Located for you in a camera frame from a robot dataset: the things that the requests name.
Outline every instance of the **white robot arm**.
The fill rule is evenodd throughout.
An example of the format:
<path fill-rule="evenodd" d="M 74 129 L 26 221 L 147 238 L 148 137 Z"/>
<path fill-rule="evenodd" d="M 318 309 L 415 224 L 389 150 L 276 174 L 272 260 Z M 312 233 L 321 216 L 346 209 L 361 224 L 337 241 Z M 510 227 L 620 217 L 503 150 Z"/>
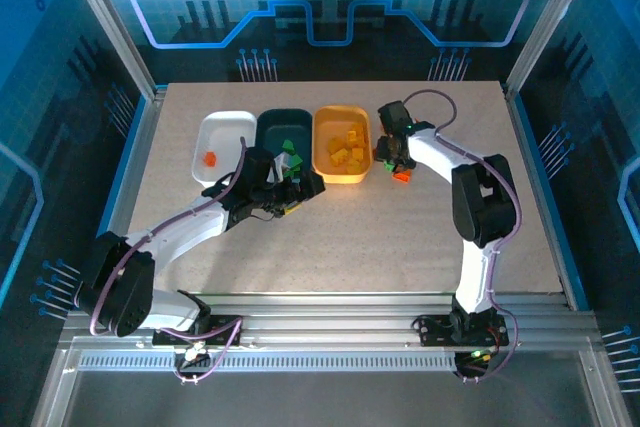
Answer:
<path fill-rule="evenodd" d="M 153 289 L 156 273 L 211 237 L 262 209 L 282 217 L 324 191 L 322 177 L 302 170 L 283 177 L 271 153 L 244 150 L 239 172 L 202 192 L 182 212 L 155 227 L 120 237 L 98 237 L 82 269 L 76 306 L 122 337 L 140 328 L 200 335 L 212 330 L 210 309 L 194 295 Z"/>
<path fill-rule="evenodd" d="M 466 151 L 428 122 L 414 123 L 403 102 L 387 104 L 378 113 L 385 135 L 378 140 L 376 160 L 392 164 L 395 172 L 426 165 L 452 186 L 452 214 L 462 237 L 463 257 L 449 316 L 451 337 L 473 344 L 503 322 L 492 303 L 491 259 L 496 244 L 513 230 L 516 211 L 508 192 L 485 166 L 513 189 L 509 164 L 501 155 L 484 157 Z"/>
<path fill-rule="evenodd" d="M 420 130 L 408 137 L 407 141 L 411 159 L 426 165 L 449 183 L 455 168 L 474 164 L 468 157 L 443 147 L 436 140 L 435 127 Z M 468 313 L 491 308 L 486 284 L 489 255 L 496 242 L 493 240 L 481 248 L 473 242 L 462 240 L 462 272 L 456 300 Z"/>

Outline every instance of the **beige tabletop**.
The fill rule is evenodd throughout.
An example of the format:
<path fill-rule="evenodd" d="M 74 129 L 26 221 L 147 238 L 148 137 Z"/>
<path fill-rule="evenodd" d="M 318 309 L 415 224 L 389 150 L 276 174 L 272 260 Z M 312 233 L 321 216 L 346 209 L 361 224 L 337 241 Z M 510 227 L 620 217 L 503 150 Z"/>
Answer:
<path fill-rule="evenodd" d="M 202 187 L 191 161 L 202 119 L 218 110 L 258 116 L 273 108 L 314 112 L 328 104 L 376 110 L 426 87 L 451 95 L 458 120 L 446 131 L 481 154 L 508 158 L 523 226 L 498 263 L 496 289 L 559 292 L 558 275 L 498 82 L 286 82 L 170 84 L 160 113 L 130 231 L 149 227 L 193 201 Z M 411 114 L 438 125 L 451 114 L 436 96 L 412 100 Z M 451 292 L 462 242 L 451 217 L 449 184 L 419 166 L 410 184 L 374 164 L 355 185 L 327 185 L 295 213 L 247 219 L 201 243 L 157 277 L 156 286 L 193 292 Z"/>

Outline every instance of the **small cube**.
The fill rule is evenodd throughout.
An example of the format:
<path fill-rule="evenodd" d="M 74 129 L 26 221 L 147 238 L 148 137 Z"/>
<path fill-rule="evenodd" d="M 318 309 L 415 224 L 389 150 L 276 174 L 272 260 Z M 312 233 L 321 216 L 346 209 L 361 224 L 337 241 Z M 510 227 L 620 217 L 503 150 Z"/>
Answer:
<path fill-rule="evenodd" d="M 358 134 L 355 130 L 350 130 L 347 132 L 347 146 L 351 149 L 355 147 L 358 143 Z"/>
<path fill-rule="evenodd" d="M 358 162 L 362 162 L 364 160 L 364 149 L 361 147 L 354 147 L 351 149 L 351 157 Z"/>
<path fill-rule="evenodd" d="M 360 169 L 360 162 L 355 159 L 349 159 L 349 162 L 347 162 L 347 174 L 358 175 L 361 173 L 362 170 Z"/>
<path fill-rule="evenodd" d="M 364 141 L 364 135 L 359 135 L 356 138 L 356 141 L 353 144 L 353 147 L 357 147 L 357 148 L 360 148 L 360 149 L 365 149 L 367 147 L 367 143 Z"/>
<path fill-rule="evenodd" d="M 392 176 L 394 179 L 399 180 L 400 182 L 404 182 L 408 184 L 411 181 L 411 171 L 404 170 L 402 172 L 396 172 Z"/>
<path fill-rule="evenodd" d="M 333 164 L 334 167 L 338 167 L 345 160 L 347 160 L 347 158 L 349 158 L 349 152 L 347 151 L 347 149 L 340 149 L 338 152 L 333 154 L 330 158 L 331 158 L 331 164 Z"/>
<path fill-rule="evenodd" d="M 282 151 L 286 152 L 289 155 L 295 155 L 296 149 L 293 147 L 293 142 L 291 142 L 289 139 L 286 139 L 282 143 Z"/>
<path fill-rule="evenodd" d="M 351 126 L 351 129 L 350 129 L 350 130 L 355 131 L 355 133 L 356 133 L 357 135 L 362 135 L 362 136 L 364 136 L 364 125 L 362 125 L 362 124 L 360 124 L 360 123 L 358 123 L 358 122 L 356 122 L 355 124 L 353 124 L 353 125 Z"/>
<path fill-rule="evenodd" d="M 329 141 L 329 146 L 328 146 L 329 153 L 333 155 L 336 152 L 338 152 L 340 149 L 344 149 L 344 146 L 345 146 L 344 140 L 342 140 L 340 137 L 334 137 Z"/>
<path fill-rule="evenodd" d="M 295 170 L 296 167 L 300 166 L 302 166 L 302 157 L 300 157 L 298 154 L 292 155 L 289 159 L 289 168 Z"/>
<path fill-rule="evenodd" d="M 216 154 L 214 154 L 213 152 L 209 151 L 206 154 L 204 154 L 204 164 L 207 167 L 215 167 L 216 166 Z"/>

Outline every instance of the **vent grille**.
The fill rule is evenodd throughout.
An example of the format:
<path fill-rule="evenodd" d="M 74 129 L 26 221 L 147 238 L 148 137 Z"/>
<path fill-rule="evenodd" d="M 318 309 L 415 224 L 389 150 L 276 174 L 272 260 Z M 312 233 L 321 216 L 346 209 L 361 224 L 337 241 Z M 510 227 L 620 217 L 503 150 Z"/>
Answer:
<path fill-rule="evenodd" d="M 171 352 L 84 352 L 80 370 L 172 370 Z M 209 361 L 198 367 L 207 368 Z M 438 372 L 455 370 L 452 353 L 381 352 L 229 352 L 220 371 L 225 372 Z"/>

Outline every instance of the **white bowl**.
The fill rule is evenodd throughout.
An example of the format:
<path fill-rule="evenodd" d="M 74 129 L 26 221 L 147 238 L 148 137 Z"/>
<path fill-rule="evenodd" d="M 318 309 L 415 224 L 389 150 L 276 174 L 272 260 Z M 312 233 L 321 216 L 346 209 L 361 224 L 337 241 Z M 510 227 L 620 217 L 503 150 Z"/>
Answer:
<path fill-rule="evenodd" d="M 244 137 L 247 147 L 253 147 L 257 125 L 256 117 L 244 111 L 214 112 L 205 117 L 200 124 L 193 154 L 193 178 L 204 187 L 211 187 L 229 172 L 234 172 L 242 152 L 240 137 Z M 207 152 L 213 152 L 216 156 L 214 167 L 204 163 Z"/>

